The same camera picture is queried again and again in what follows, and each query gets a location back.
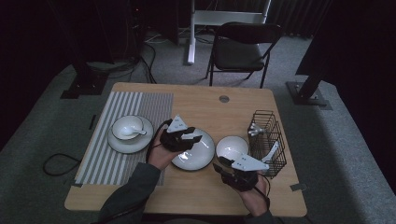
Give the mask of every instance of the white bowl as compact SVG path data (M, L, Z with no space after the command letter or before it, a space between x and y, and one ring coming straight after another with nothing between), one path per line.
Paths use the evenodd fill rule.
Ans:
M215 143L210 135L200 129L193 133L184 134L183 138L201 135L201 141L195 143L192 149L178 154L172 163L180 169L194 171L206 167L215 156Z
M248 154L248 143L239 136L222 138L216 146L216 155L230 161L236 161L242 155Z
M111 128L109 128L107 132L108 145L120 153L135 153L147 147L154 135L154 129L148 119L143 117L139 118L143 121L143 130L146 131L146 134L140 134L138 137L128 140L120 140L114 136L111 132Z
M139 135L139 133L131 133L125 135L124 132L127 129L136 129L136 130L143 130L143 121L138 116L128 115L121 117L114 122L111 131L113 132L114 136L120 140L129 140L135 138Z

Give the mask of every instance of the saucer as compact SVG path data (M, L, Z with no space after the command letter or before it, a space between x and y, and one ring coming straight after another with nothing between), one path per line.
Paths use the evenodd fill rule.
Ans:
M120 140L113 135L111 127L107 132L107 142L111 148L121 153L134 153L145 148L154 135L154 129L151 122L143 117L138 116L143 121L143 130L146 134L139 134L136 138L129 140Z
M200 129L193 133L184 134L186 137L202 136L201 141L195 143L192 149L178 154L172 163L180 169L194 171L206 167L215 155L215 143L210 135Z

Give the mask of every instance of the floor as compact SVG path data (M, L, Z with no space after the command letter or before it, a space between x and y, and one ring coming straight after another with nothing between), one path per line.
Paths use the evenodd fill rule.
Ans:
M203 39L210 36L201 35ZM176 46L153 39L142 56L157 83L208 85L203 79L210 44L197 42L194 65L187 65L188 40ZM332 109L316 105L295 105L286 82L304 82L295 71L309 39L284 36L273 49L264 88L273 91L291 155L303 191L308 216L313 223L396 223L396 198L382 176L361 133L337 94L322 82L319 91ZM91 63L97 69L110 65ZM144 63L112 72L101 95L80 95L60 99L76 73L67 66L47 87L24 123L0 153L0 223L88 223L97 212L74 212L64 208L64 199L77 169L62 176L48 176L43 162L55 153L81 159L98 117L114 83L147 82ZM258 88L260 76L218 76L215 86ZM59 159L49 164L61 172L74 163ZM308 223L303 217L280 217L276 223Z

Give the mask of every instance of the wire basket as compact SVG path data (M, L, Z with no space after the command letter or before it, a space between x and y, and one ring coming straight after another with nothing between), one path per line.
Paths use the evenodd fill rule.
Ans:
M256 110L252 121L247 128L249 141L249 154L251 157L261 161L274 147L273 156L264 163L269 165L265 176L274 178L286 165L285 145L279 123L276 121L273 111Z

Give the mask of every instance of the gray ribbed mat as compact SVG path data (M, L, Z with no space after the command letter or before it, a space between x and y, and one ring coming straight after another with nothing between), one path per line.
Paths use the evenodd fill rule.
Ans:
M98 121L86 158L80 165L76 184L123 185L139 162L146 160L146 151L123 154L107 143L107 131L120 117L138 115L148 119L154 128L172 116L172 93L112 91ZM163 184L163 174L158 185Z

